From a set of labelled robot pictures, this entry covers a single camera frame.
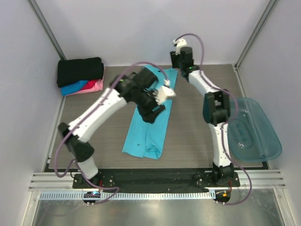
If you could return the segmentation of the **turquoise t shirt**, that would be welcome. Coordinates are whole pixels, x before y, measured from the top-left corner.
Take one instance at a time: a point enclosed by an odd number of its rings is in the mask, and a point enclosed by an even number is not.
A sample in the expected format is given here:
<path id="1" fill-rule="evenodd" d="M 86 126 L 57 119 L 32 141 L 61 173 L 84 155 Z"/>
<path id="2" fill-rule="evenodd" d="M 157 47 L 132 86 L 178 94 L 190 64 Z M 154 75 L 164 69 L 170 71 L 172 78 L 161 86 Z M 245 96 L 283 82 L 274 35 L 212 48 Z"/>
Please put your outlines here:
<path id="1" fill-rule="evenodd" d="M 136 100 L 143 90 L 153 93 L 154 89 L 162 86 L 166 75 L 170 77 L 170 87 L 174 89 L 177 74 L 178 72 L 172 68 L 162 72 L 151 65 L 144 66 L 134 79 L 138 82 L 139 88 L 138 92 L 134 94 L 134 103 L 136 104 Z M 172 100 L 163 103 L 166 109 L 155 119 L 154 123 L 144 122 L 136 106 L 122 152 L 139 158 L 145 157 L 155 160 L 160 158 L 172 103 Z"/>

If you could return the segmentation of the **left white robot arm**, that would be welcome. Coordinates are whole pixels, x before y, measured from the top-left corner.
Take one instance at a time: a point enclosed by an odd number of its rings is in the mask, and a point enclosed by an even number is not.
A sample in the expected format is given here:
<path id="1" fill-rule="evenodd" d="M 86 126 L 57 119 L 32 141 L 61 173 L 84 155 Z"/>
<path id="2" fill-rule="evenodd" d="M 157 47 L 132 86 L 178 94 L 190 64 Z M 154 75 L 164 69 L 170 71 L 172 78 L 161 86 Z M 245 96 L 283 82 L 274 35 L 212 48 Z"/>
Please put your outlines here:
<path id="1" fill-rule="evenodd" d="M 81 116 L 70 123 L 60 123 L 58 130 L 62 144 L 72 153 L 79 170 L 84 175 L 83 182 L 89 188 L 99 185 L 98 168 L 93 159 L 94 148 L 89 140 L 94 132 L 116 111 L 128 103 L 135 103 L 142 120 L 154 123 L 157 116 L 165 110 L 164 102 L 174 91 L 168 79 L 154 88 L 158 77 L 149 68 L 139 73 L 123 77 L 117 76 L 104 93 Z"/>

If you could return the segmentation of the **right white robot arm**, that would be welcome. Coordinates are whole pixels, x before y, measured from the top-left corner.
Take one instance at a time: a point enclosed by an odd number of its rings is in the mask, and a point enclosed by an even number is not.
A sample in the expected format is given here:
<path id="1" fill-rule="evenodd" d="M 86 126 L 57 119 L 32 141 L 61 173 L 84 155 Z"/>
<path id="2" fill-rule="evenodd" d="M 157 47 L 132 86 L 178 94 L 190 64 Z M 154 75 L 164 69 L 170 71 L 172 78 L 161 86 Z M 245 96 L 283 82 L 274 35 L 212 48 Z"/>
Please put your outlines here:
<path id="1" fill-rule="evenodd" d="M 204 71 L 194 64 L 191 47 L 182 47 L 179 52 L 171 51 L 170 57 L 172 67 L 179 69 L 182 77 L 204 97 L 203 118 L 210 128 L 214 147 L 212 180 L 217 186 L 229 186 L 234 176 L 227 138 L 230 119 L 229 92 L 215 86 Z"/>

